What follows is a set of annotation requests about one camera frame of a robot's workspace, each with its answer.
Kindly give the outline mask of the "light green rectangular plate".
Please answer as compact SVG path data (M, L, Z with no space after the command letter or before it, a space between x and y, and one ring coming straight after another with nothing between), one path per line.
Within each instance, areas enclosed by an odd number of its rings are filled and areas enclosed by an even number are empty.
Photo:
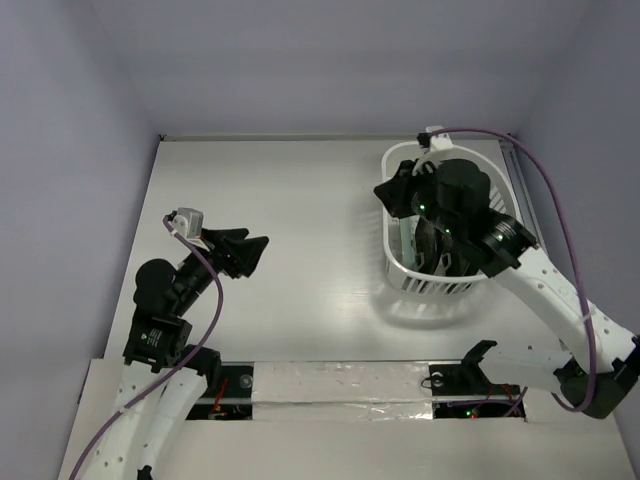
M412 228L412 218L407 217L398 221L401 245L402 265L411 269L415 263L415 248L413 246L414 230Z

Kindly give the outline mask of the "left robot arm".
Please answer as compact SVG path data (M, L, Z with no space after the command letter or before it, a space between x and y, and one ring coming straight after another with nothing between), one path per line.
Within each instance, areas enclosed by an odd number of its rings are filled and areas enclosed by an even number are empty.
M124 368L112 421L97 442L86 479L153 479L195 402L221 383L221 358L192 344L184 316L226 275L249 277L269 243L245 228L203 230L179 266L156 258L135 277Z

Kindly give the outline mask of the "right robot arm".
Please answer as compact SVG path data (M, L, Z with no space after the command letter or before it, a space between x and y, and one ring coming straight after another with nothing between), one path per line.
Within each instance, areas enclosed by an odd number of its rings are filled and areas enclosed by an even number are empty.
M595 419L608 417L639 379L639 337L589 303L518 220L490 206L490 178L469 160L417 169L413 160L373 192L397 219L414 215L452 241L487 278L516 296L564 344L547 354L524 349L514 357L495 340L464 357L462 384L482 392L513 383L552 394L561 406Z

